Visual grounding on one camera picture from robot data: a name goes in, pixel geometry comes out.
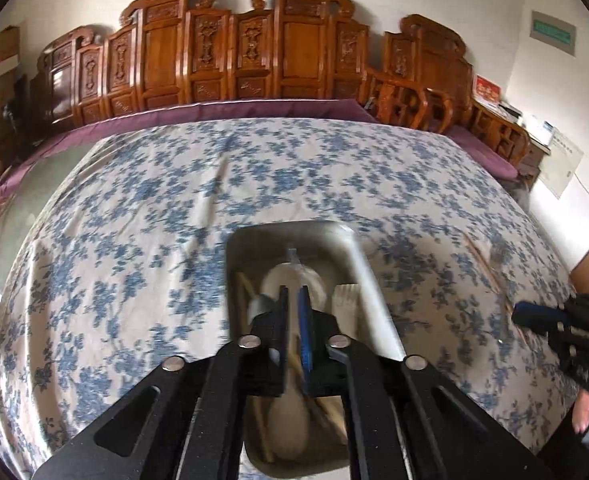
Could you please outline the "person's right hand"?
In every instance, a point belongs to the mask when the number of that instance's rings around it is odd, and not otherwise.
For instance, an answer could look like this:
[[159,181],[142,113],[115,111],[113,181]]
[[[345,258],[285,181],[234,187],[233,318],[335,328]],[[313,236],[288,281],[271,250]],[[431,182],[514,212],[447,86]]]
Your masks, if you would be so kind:
[[573,404],[572,428],[576,434],[584,434],[589,429],[589,392],[580,389]]

